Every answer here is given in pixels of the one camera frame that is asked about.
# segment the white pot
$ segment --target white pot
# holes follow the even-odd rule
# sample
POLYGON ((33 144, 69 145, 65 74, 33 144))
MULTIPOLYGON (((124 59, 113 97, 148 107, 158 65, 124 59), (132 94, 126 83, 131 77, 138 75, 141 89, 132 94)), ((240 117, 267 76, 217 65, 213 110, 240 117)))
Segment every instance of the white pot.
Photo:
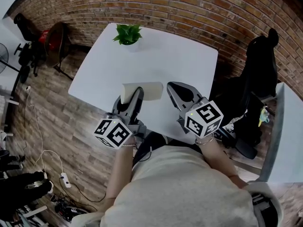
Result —
POLYGON ((122 46, 125 47, 129 52, 137 52, 139 50, 139 41, 140 40, 130 45, 122 44, 122 46))

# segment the brick wall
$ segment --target brick wall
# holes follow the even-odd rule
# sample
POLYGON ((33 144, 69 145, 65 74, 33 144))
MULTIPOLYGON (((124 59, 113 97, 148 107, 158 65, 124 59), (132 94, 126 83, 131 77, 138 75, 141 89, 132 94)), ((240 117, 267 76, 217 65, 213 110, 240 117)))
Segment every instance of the brick wall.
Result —
POLYGON ((301 0, 17 0, 9 15, 22 12, 39 30, 62 21, 73 43, 89 46, 110 22, 163 30, 217 49, 229 76, 241 73, 248 43, 273 27, 279 79, 303 98, 301 11, 301 0))

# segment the wooden floor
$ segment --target wooden floor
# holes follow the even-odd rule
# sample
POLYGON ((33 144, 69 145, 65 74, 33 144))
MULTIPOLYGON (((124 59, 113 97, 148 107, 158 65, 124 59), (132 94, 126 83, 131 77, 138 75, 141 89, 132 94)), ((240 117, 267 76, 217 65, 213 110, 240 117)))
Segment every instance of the wooden floor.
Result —
MULTIPOLYGON (((63 61, 62 69, 74 76, 85 56, 83 52, 73 51, 63 61)), ((55 151, 62 160, 64 172, 67 173, 70 182, 77 184, 88 198, 97 201, 105 194, 115 152, 101 146, 91 134, 99 119, 103 117, 104 111, 69 95, 70 84, 71 81, 64 75, 42 65, 38 71, 38 77, 35 78, 31 73, 25 84, 18 85, 16 94, 20 105, 14 109, 12 132, 15 136, 8 141, 8 150, 12 154, 26 155, 24 172, 43 169, 40 160, 34 167, 42 147, 36 124, 34 109, 36 108, 37 122, 43 137, 43 149, 55 151), (29 85, 32 89, 24 117, 28 96, 25 88, 29 85)), ((264 134, 262 143, 258 146, 259 153, 256 159, 245 159, 235 149, 228 149, 229 155, 261 168, 270 141, 270 125, 262 127, 264 134)), ((45 169, 55 185, 54 193, 66 196, 59 183, 60 160, 50 152, 45 152, 43 160, 45 169)), ((257 177, 245 171, 239 171, 239 174, 245 180, 254 180, 257 177)), ((285 209, 283 226, 294 226, 295 216, 303 207, 303 185, 296 183, 271 185, 271 187, 285 209)), ((90 211, 95 211, 94 208, 99 209, 102 206, 102 202, 93 203, 85 199, 75 186, 68 189, 67 194, 75 201, 82 203, 77 203, 77 205, 90 211)), ((55 213, 50 197, 44 196, 38 201, 39 205, 48 207, 48 210, 43 212, 43 218, 53 226, 68 226, 69 223, 55 213)))

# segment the white cable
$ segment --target white cable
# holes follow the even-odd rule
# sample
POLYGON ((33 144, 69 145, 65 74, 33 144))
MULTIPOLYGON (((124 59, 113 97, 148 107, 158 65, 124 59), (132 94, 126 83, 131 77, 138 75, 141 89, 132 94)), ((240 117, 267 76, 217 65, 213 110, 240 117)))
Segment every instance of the white cable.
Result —
MULTIPOLYGON (((27 109, 27 101, 28 101, 28 98, 29 98, 30 93, 31 93, 31 89, 29 90, 29 93, 28 93, 28 96, 27 96, 27 100, 26 100, 26 103, 25 103, 25 111, 26 111, 26 109, 27 109)), ((64 172, 64 171, 63 171, 63 164, 62 164, 62 161, 61 161, 60 156, 59 156, 56 152, 54 152, 54 151, 52 151, 52 150, 48 150, 48 149, 43 150, 43 137, 42 137, 42 133, 41 133, 41 130, 40 130, 40 127, 39 127, 39 124, 38 124, 38 118, 37 118, 36 107, 35 107, 35 105, 33 105, 33 104, 30 105, 29 107, 34 107, 34 110, 35 110, 35 118, 36 118, 36 124, 37 124, 38 130, 39 130, 39 133, 40 133, 40 137, 41 137, 41 153, 40 153, 40 156, 39 156, 38 160, 35 162, 34 167, 36 166, 37 162, 41 159, 42 165, 43 165, 43 169, 45 170, 45 165, 44 165, 44 162, 43 162, 43 157, 42 157, 42 155, 43 155, 44 152, 48 151, 48 152, 52 152, 52 153, 54 153, 54 154, 57 155, 57 157, 59 158, 59 160, 60 160, 60 162, 61 162, 61 170, 62 170, 62 173, 63 173, 63 172, 64 172)))

